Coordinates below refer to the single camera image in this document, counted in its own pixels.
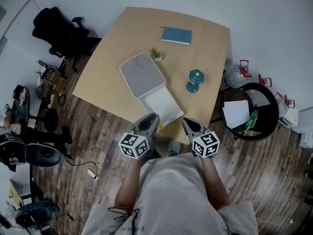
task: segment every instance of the qr code cube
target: qr code cube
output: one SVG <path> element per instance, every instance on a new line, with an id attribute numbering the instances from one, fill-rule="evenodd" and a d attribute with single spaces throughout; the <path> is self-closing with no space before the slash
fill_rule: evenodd
<path id="1" fill-rule="evenodd" d="M 192 141 L 192 150 L 203 158 L 211 157 L 219 150 L 220 140 L 215 132 L 205 133 Z"/>
<path id="2" fill-rule="evenodd" d="M 125 156 L 138 159 L 149 150 L 147 138 L 125 132 L 118 142 Z"/>

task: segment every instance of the blue book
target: blue book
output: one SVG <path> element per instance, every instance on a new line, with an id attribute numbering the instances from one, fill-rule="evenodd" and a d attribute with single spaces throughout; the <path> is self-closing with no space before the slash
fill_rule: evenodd
<path id="1" fill-rule="evenodd" d="M 183 45 L 190 45 L 191 37 L 192 31 L 190 30 L 164 27 L 161 40 Z"/>

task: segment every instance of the teal dumbbell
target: teal dumbbell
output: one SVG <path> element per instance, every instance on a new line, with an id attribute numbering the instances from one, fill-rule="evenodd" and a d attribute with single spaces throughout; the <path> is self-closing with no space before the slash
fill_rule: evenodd
<path id="1" fill-rule="evenodd" d="M 190 82 L 187 83 L 187 90 L 195 93 L 199 89 L 199 84 L 204 81 L 204 74 L 200 70 L 191 70 L 189 73 Z"/>

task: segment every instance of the potted plant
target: potted plant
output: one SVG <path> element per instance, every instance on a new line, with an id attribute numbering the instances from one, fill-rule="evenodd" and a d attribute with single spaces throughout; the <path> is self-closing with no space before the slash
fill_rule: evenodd
<path id="1" fill-rule="evenodd" d="M 154 61 L 159 62 L 162 60 L 161 52 L 157 51 L 156 48 L 152 48 L 150 53 Z"/>

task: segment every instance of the white paper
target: white paper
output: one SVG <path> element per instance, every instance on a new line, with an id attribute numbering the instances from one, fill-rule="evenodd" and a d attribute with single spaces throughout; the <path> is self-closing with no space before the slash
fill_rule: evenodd
<path id="1" fill-rule="evenodd" d="M 233 129 L 250 118 L 248 100 L 225 102 L 223 108 L 226 124 Z"/>

